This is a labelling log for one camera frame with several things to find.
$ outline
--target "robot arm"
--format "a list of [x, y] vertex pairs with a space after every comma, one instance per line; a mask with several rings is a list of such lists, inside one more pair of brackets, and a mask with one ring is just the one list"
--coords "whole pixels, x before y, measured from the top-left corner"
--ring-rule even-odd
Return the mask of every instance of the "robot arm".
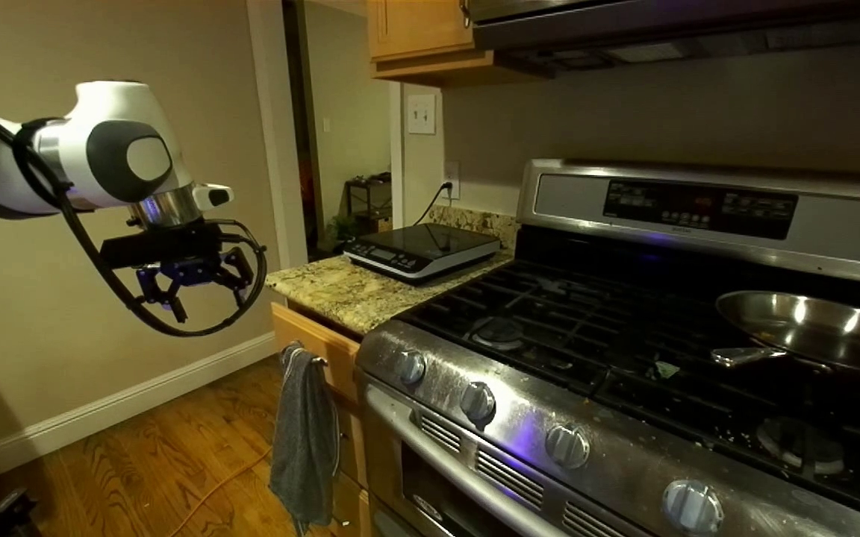
[[[247, 226], [207, 218], [230, 197], [224, 185], [186, 175], [146, 84], [77, 84], [77, 105], [68, 115], [25, 126], [0, 118], [0, 218], [64, 215], [104, 284], [136, 317], [164, 335], [221, 332], [264, 290], [265, 259]], [[77, 215], [109, 206], [131, 206], [128, 223], [138, 232], [109, 239], [98, 250]], [[116, 276], [116, 269], [136, 269], [140, 294]], [[180, 327], [146, 308], [164, 305], [176, 321], [186, 321], [180, 290], [200, 284], [233, 293], [236, 311], [224, 321]]]

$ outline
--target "wooden cabinet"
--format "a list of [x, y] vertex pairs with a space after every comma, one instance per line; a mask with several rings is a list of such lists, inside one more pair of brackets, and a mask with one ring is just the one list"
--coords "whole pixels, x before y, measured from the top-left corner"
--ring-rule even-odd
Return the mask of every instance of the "wooden cabinet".
[[298, 344], [325, 362], [325, 382], [337, 399], [340, 475], [334, 484], [328, 530], [337, 537], [370, 537], [368, 455], [355, 382], [358, 341], [279, 302], [271, 305], [271, 327], [279, 348]]
[[368, 0], [377, 78], [415, 84], [471, 84], [533, 78], [479, 51], [461, 0]]

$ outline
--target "granite countertop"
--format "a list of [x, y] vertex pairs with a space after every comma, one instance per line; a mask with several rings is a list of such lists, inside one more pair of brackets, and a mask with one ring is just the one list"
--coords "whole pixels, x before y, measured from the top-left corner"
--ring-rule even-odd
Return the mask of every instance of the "granite countertop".
[[368, 335], [385, 318], [430, 302], [471, 276], [482, 276], [513, 259], [518, 220], [486, 211], [439, 209], [427, 220], [494, 232], [501, 250], [483, 262], [439, 275], [427, 284], [407, 284], [373, 269], [355, 266], [348, 256], [328, 256], [310, 266], [271, 272], [265, 287], [288, 302], [295, 302], [318, 317], [343, 324], [353, 335]]

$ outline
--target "range hood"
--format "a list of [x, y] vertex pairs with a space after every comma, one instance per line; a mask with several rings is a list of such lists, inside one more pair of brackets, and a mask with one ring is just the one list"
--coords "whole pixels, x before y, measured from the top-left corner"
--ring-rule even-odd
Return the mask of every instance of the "range hood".
[[479, 47], [603, 68], [860, 44], [860, 0], [464, 0]]

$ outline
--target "oven window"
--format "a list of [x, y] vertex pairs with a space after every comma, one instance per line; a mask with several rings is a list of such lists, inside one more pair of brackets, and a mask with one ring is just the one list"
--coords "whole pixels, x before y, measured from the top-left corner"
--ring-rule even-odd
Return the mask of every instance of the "oven window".
[[403, 496], [421, 509], [434, 526], [442, 526], [454, 537], [506, 537], [513, 533], [470, 496], [464, 496], [451, 479], [430, 469], [407, 445], [403, 450]]

